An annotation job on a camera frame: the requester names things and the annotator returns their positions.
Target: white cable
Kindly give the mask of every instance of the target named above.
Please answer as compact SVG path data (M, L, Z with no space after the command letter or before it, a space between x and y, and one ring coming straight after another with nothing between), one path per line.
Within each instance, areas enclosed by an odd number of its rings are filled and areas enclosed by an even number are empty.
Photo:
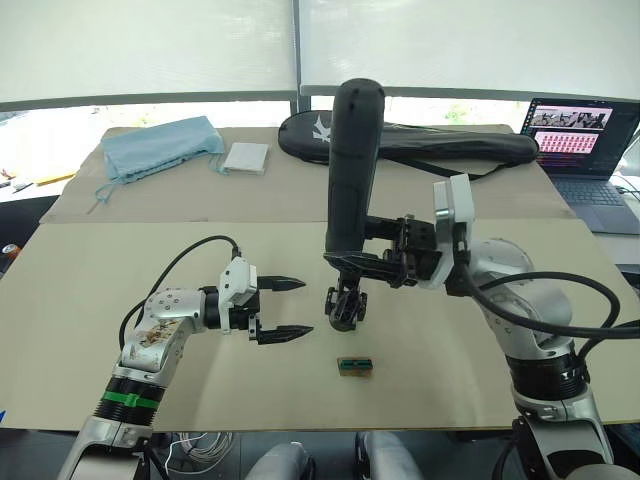
M179 440L173 442L169 446L169 456L165 461L165 470L167 474L169 472L178 473L181 475L200 475L212 470L216 467L227 454L231 451L233 447L233 433L231 432L221 432L216 434L216 438L211 444L206 447L198 447L197 443L192 444L191 442L197 442L198 440L204 438L208 433L204 433L198 437L190 438L189 433L180 432L178 433ZM173 446L180 443L182 449L184 451L185 456L194 462L198 463L212 463L204 470L194 471L194 472L184 472L181 470L176 470L173 468L169 468L169 461L171 460L171 456L173 454Z
M210 466L208 466L207 468L205 468L204 470L198 470L197 472L182 472L180 470L174 470L173 468L170 468L169 471L172 473L177 473L179 475L200 475L202 473L207 473L209 470L213 469L214 467L217 467L218 464L224 460L224 457L218 459L218 461Z
M167 457L167 460L164 462L164 471L167 472L167 475L169 475L169 460L171 460L171 455L173 455L173 446L177 443L184 443L190 440L199 440L200 438L203 438L206 435L207 433L203 433L202 435L196 438L188 438L187 440L176 440L171 445L169 445L169 456Z

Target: white logo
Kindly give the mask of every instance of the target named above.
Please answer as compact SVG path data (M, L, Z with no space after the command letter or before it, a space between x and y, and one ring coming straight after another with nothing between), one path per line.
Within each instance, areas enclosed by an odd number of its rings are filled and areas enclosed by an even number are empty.
M317 132L315 130L313 131L313 138L318 138L323 142L327 142L327 143L331 142L331 138L330 138L331 127L327 128L324 125L322 125L322 120L320 120L320 114L318 114L318 119L316 120L316 123L313 124L313 126L316 127L316 129L318 130Z

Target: black carrying case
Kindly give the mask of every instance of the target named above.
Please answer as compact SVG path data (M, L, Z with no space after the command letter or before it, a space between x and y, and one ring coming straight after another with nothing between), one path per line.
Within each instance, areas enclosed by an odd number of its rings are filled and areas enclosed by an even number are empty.
M330 110L297 113L280 126L278 144L289 155L305 162L328 165L330 131ZM432 165L425 160L474 158L500 162L487 173L469 173L470 180L477 180L503 168L532 162L537 155L538 143L526 135L476 133L386 122L378 150L379 158L445 177L467 172Z

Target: black strap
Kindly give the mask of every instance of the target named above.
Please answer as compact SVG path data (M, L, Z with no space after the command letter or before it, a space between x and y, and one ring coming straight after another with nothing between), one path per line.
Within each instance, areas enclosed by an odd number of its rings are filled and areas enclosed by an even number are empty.
M416 160L414 158L389 158L387 160L401 163L409 167L417 168L418 170L422 170L424 172L440 175L441 177L452 177L454 175L461 175L461 174L467 173L467 172L458 172L457 170L451 170L449 168L438 167L437 165L431 165L430 163L423 162L422 160ZM479 178L483 178L483 177L486 177L487 175L491 175L492 173L499 172L504 168L512 168L517 165L521 165L521 164L517 162L506 162L506 163L501 163L500 165L496 166L492 170L489 170L487 173L482 173L482 174L467 173L467 175L469 175L469 180L473 182L474 180L478 180Z

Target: table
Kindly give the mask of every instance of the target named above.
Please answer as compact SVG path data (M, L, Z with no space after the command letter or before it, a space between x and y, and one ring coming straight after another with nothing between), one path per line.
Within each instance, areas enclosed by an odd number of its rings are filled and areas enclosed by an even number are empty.
M307 282L296 291L265 293L265 328L300 323L315 330L271 346L249 342L246 332L193 336L160 406L157 430L508 427L517 413L507 366L471 300L365 280L365 322L356 332L330 328L323 301L337 275L322 259L324 232L322 222L41 225L0 284L3 426L78 429L109 379L123 314L184 246L226 233L259 273ZM482 219L474 235L516 242L539 269L597 278L619 295L620 321L640 317L638 299L579 220ZM370 249L384 246L371 242ZM228 255L225 244L201 247L167 285L215 283ZM563 289L575 324L601 322L601 298L578 286ZM345 355L371 356L373 376L340 377L336 358ZM620 381L637 378L638 364L633 341L604 342L592 352L592 386L604 421L640 419L640 382Z
M510 131L505 126L478 127ZM132 129L110 129L115 135ZM119 186L109 203L94 192L107 183L100 146L89 155L42 223L70 222L309 222L327 215L328 168L287 155L277 128L220 129L227 151L233 142L270 145L264 176L207 168L209 156L189 160L138 182ZM457 170L486 172L495 162L447 161ZM371 196L373 215L395 218L413 213L432 218L432 183L442 177L390 161L378 162ZM575 218L538 164L505 169L472 182L478 218Z
M257 346L239 332L192 337L156 429L508 427L516 415L508 370L473 302L365 280L365 323L347 334L332 330L322 313L326 289L337 278L321 256L327 167L281 152L276 129L220 131L227 149L235 141L271 145L264 177L216 174L203 156L119 186L102 205L93 196L106 181L98 147L68 183L0 283L9 332L0 336L0 365L8 366L0 369L0 411L7 412L2 424L78 429L117 358L124 313L177 252L204 236L226 233L260 273L297 276L308 284L265 293L265 328L300 323L315 330L275 346ZM456 162L465 171L490 165ZM370 213L414 213L432 221L431 184L439 180L381 161ZM518 243L539 269L597 278L620 296L620 321L640 317L630 287L537 164L503 170L472 188L480 218L474 236ZM386 246L367 245L377 253ZM215 284L227 261L226 247L202 247L176 267L168 285ZM600 298L574 285L562 288L572 299L576 324L599 324L605 315ZM373 377L339 377L336 358L345 355L370 355ZM605 342L592 353L593 388L605 421L640 418L640 385L621 387L617 380L634 378L639 355L630 341Z

